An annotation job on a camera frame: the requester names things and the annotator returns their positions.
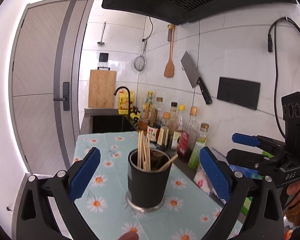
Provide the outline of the brown fuzzy sleeve forearm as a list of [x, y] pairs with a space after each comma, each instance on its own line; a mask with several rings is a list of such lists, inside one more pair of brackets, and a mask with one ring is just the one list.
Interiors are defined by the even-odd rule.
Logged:
[[286, 210], [285, 219], [292, 223], [291, 228], [300, 226], [300, 193]]

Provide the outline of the person's right hand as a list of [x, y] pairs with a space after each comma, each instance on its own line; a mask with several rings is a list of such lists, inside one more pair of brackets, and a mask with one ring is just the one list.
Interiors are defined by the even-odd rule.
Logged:
[[300, 180], [299, 181], [296, 181], [295, 183], [292, 183], [288, 186], [288, 189], [287, 189], [287, 194], [290, 196], [290, 195], [293, 195], [293, 194], [297, 194], [297, 192], [300, 190]]

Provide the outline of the person's left hand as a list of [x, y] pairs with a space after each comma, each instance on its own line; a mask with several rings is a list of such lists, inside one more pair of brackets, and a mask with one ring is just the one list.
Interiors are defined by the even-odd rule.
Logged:
[[118, 240], [139, 240], [139, 236], [136, 232], [129, 231], [120, 236]]

